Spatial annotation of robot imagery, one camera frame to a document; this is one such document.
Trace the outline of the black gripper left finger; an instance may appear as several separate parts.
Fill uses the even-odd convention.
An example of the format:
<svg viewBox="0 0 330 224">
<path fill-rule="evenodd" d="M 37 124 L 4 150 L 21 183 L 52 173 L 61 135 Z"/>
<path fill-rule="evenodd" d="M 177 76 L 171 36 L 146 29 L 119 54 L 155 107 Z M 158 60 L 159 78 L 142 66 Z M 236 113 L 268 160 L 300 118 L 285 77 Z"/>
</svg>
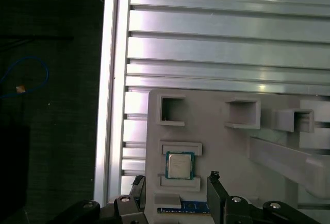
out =
<svg viewBox="0 0 330 224">
<path fill-rule="evenodd" d="M 118 196 L 104 207 L 94 200 L 79 201 L 48 223 L 146 223 L 145 176 L 135 177 L 128 195 Z"/>
</svg>

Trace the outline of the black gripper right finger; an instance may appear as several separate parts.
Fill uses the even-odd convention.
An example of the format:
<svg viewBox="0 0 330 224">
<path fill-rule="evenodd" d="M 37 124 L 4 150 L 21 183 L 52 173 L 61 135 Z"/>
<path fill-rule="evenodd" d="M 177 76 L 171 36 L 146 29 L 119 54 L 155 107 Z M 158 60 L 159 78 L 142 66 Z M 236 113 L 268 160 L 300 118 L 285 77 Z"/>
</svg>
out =
<svg viewBox="0 0 330 224">
<path fill-rule="evenodd" d="M 214 223 L 319 223 L 301 210 L 325 210 L 324 204 L 300 204 L 295 209 L 278 200 L 230 195 L 219 178 L 218 171 L 207 177 L 207 204 Z"/>
</svg>

